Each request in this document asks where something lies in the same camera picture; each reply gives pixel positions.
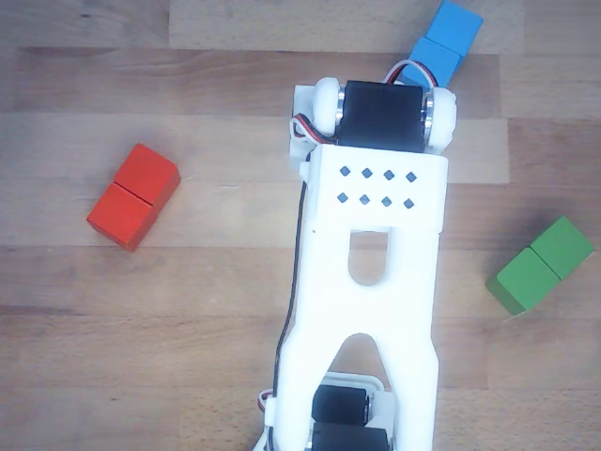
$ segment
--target red wire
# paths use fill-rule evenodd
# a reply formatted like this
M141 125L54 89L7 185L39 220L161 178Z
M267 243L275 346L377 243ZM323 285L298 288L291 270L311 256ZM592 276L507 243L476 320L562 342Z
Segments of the red wire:
M303 138L304 137L304 134L297 132L297 124L294 124L294 135L297 138Z
M263 399L263 400L265 401L265 400L266 400L268 397L270 397L270 395L271 395L272 393L273 393L273 392L272 392L271 390L269 390L268 392L264 393L264 394L261 396L261 398L258 398L258 399L256 400L256 404L259 406L259 409L261 410L261 412L264 412L264 411L265 411L265 408L264 408L264 407L263 407L263 405L261 404L261 399Z
M415 61L415 63L417 65L420 66L420 68L422 68L423 70L425 70L425 73L428 74L428 76L430 77L430 79L432 80L432 85L434 87L439 85L439 82L437 82L436 77L434 76L434 74L432 73L432 71L422 62L420 61ZM388 85L393 84L396 79L398 78L398 76L401 74L401 71L406 68L408 66L408 64L404 64L403 66L399 66L392 74L391 76L388 78L388 80L386 80L386 83Z
M295 115L293 117L295 119L297 119L298 122L300 122L300 124L302 124L302 126L305 128L307 133L309 133L311 135L311 137L313 139L315 139L318 143L331 144L333 142L330 138L327 138L327 137L323 136L320 132L318 132L315 129L315 127L313 126L313 124L311 122L309 122L309 120L306 118L305 115ZM297 137L304 136L303 134L297 133L296 130L295 130L294 134Z

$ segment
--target green wooden cube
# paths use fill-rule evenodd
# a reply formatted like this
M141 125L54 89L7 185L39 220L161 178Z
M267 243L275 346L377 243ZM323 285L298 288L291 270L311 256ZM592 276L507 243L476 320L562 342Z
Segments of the green wooden cube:
M509 313L517 315L537 305L559 282L557 274L527 247L490 277L486 287Z
M561 279L573 271L593 251L593 245L562 216L530 245Z

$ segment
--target black cable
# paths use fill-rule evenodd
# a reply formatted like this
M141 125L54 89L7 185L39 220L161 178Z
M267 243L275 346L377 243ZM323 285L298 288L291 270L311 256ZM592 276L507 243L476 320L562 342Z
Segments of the black cable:
M307 155L307 161L311 158L311 153ZM288 304L288 312L285 315L284 328L280 334L278 340L278 346L275 349L275 365L273 369L273 397L278 396L278 375L280 372L280 354L282 353L282 346L284 344L285 335L288 332L288 326L290 325L290 319L292 318L292 311L294 310L294 301L297 294L297 280L299 278L299 258L301 254L301 229L302 229L302 209L304 207L304 197L307 192L307 184L302 183L300 190L300 201L299 201L299 216L297 219L297 235L294 242L294 267L292 270L292 287L290 289L290 302Z
M322 132L320 132L316 128L316 126L313 125L313 123L309 120L309 117L307 117L303 113L298 113L298 114L294 115L293 117L295 119L299 120L300 123L304 127L306 127L308 129L307 132L311 131L313 133L313 135L314 135L314 138L317 141L321 141L322 144L333 144L333 143L335 143L336 140L335 140L335 138L333 136L326 136L325 134L323 134Z

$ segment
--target blue wooden cube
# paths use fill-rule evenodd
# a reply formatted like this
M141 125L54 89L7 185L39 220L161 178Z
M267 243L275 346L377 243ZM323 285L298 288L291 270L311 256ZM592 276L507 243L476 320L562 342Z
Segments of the blue wooden cube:
M430 69L439 86L446 87L461 61L461 55L449 50L430 39L420 38L409 59L419 61ZM428 82L422 73L413 66L408 66L401 73L401 81L406 85L428 88Z
M482 25L482 17L448 0L443 0L425 36L462 57Z

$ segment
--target wooden table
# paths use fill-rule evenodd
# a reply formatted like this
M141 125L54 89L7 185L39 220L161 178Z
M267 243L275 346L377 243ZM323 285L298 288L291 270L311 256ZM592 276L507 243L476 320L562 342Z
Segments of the wooden table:
M514 319L484 281L561 214L601 245L601 3L458 3L485 25L450 86L435 449L599 450L601 256ZM437 5L0 2L0 450L254 444L291 276L293 86L381 79ZM131 255L85 216L137 142L182 183ZM384 246L353 242L358 279ZM384 377L367 337L334 368Z

